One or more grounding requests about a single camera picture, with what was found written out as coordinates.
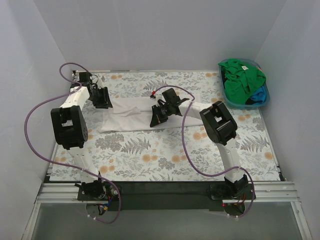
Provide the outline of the white t-shirt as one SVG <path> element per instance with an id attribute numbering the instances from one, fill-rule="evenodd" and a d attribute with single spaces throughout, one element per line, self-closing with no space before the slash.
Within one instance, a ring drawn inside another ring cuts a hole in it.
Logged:
<path id="1" fill-rule="evenodd" d="M 168 121 L 150 127 L 155 100 L 148 96 L 112 99 L 113 108 L 103 111 L 101 132 L 132 132 L 180 128 L 183 118 L 172 115 Z"/>

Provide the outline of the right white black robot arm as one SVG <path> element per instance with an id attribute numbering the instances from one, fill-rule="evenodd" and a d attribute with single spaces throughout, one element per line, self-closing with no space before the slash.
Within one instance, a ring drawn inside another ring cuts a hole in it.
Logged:
<path id="1" fill-rule="evenodd" d="M 236 136 L 238 125 L 231 113 L 222 101 L 215 103 L 200 103 L 191 98 L 181 99 L 172 86 L 158 96 L 153 91 L 150 98 L 155 100 L 151 107 L 152 117 L 150 127 L 156 127 L 168 121 L 172 115 L 182 117 L 181 140 L 182 147 L 191 167 L 200 175 L 213 178 L 223 175 L 226 186 L 226 198 L 237 199 L 244 197 L 245 190 L 249 184 L 249 174 L 241 167 L 240 157 L 236 149 Z M 217 146 L 221 156 L 224 171 L 216 174 L 201 172 L 193 164 L 188 155 L 185 143 L 185 122 L 186 118 L 201 120 L 209 139 Z"/>

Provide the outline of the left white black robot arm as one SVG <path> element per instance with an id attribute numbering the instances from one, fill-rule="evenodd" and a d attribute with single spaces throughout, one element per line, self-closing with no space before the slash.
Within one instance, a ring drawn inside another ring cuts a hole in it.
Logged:
<path id="1" fill-rule="evenodd" d="M 89 131 L 82 113 L 87 101 L 91 101 L 97 109 L 113 108 L 108 88 L 103 86 L 101 79 L 96 82 L 93 75 L 86 71 L 78 74 L 78 81 L 70 87 L 70 94 L 65 102 L 50 112 L 53 132 L 58 145 L 71 155 L 74 165 L 81 171 L 77 187 L 85 195 L 101 200 L 106 196 L 104 181 L 98 176 L 99 170 L 85 149 L 89 139 Z"/>

